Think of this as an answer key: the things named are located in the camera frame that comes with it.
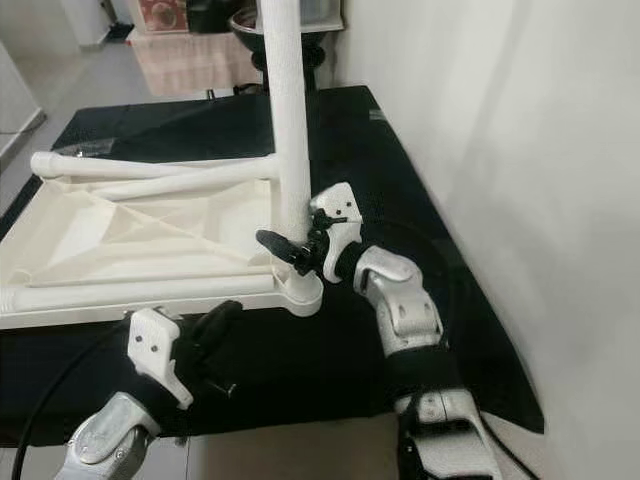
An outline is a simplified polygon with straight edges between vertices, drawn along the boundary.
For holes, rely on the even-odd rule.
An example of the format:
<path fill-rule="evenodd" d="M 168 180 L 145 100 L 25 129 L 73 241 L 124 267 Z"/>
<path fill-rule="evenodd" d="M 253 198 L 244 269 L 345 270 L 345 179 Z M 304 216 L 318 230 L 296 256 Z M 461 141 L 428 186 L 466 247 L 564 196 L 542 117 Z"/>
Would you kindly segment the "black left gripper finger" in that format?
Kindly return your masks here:
<path fill-rule="evenodd" d="M 243 311 L 241 302 L 228 300 L 189 321 L 189 344 L 197 352 L 216 351 L 225 342 Z"/>

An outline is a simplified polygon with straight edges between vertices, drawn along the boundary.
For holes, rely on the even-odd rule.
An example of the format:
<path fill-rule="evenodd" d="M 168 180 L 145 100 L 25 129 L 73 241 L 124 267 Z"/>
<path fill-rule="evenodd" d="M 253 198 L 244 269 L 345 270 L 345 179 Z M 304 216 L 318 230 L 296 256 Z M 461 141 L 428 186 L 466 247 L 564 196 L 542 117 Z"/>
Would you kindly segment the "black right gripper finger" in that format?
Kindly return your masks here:
<path fill-rule="evenodd" d="M 265 248 L 275 259 L 282 260 L 284 264 L 292 266 L 296 271 L 311 270 L 311 251 L 302 244 L 296 244 L 283 234 L 274 230 L 257 230 L 256 241 Z"/>

